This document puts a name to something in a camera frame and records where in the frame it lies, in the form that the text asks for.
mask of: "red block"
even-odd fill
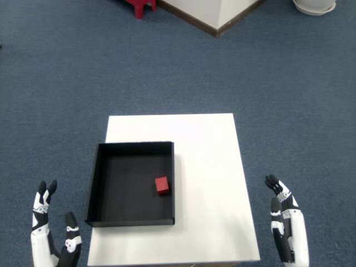
[[[153,11],[156,11],[156,0],[126,0],[126,2],[133,4],[135,7],[136,18],[144,17],[144,5],[151,2]]]
[[[156,188],[159,195],[167,194],[169,192],[167,176],[156,178]]]

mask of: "white plant pot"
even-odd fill
[[[296,8],[308,15],[321,16],[334,10],[335,0],[293,0]]]

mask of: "white wall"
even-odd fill
[[[221,2],[224,0],[164,0],[166,3],[205,22],[213,28],[219,27]]]
[[[205,22],[220,28],[257,0],[164,0],[168,4]]]
[[[257,1],[258,0],[221,0],[217,28],[220,28]]]

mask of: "stool leg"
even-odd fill
[[[144,17],[144,6],[143,5],[135,6],[135,16],[136,16],[136,18],[139,18],[139,19]]]
[[[156,0],[151,0],[152,10],[156,11]]]

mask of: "red stool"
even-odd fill
[[[125,0],[126,2],[132,4],[135,7],[136,18],[144,17],[144,5],[151,2],[151,7],[153,11],[156,11],[156,0]]]

